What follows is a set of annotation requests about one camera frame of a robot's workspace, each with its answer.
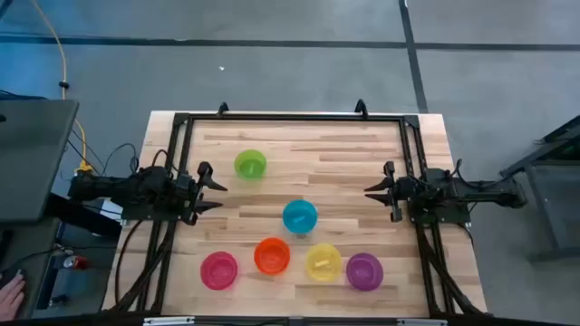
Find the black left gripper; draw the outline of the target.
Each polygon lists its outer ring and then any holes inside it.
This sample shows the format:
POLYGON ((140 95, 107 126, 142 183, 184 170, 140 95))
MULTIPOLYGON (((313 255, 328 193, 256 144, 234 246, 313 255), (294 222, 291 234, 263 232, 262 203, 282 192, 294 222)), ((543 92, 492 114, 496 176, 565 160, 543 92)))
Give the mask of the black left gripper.
MULTIPOLYGON (((217 191, 227 191, 226 187, 213 180, 213 168, 207 161, 198 165, 198 185, 217 191)), ((179 215, 185 218, 186 225, 195 225, 198 217, 206 211, 221 207, 222 204, 210 201, 197 201, 198 186, 195 179, 188 173, 178 174, 175 180, 175 193, 179 203, 179 215)))

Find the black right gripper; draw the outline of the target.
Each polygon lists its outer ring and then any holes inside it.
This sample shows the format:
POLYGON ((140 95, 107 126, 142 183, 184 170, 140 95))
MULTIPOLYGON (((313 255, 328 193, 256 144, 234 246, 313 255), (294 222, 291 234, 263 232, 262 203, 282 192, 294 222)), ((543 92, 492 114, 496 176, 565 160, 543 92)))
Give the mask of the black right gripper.
MULTIPOLYGON (((387 161, 382 168, 384 178, 377 185, 365 188, 365 191, 380 191, 392 187, 394 184, 393 175, 395 166, 393 161, 387 161)), ((391 221, 398 223, 402 220, 402 212, 398 202, 406 201, 412 197, 417 188, 414 177, 399 177, 393 186, 392 194, 365 194, 366 197, 391 207, 391 221)))

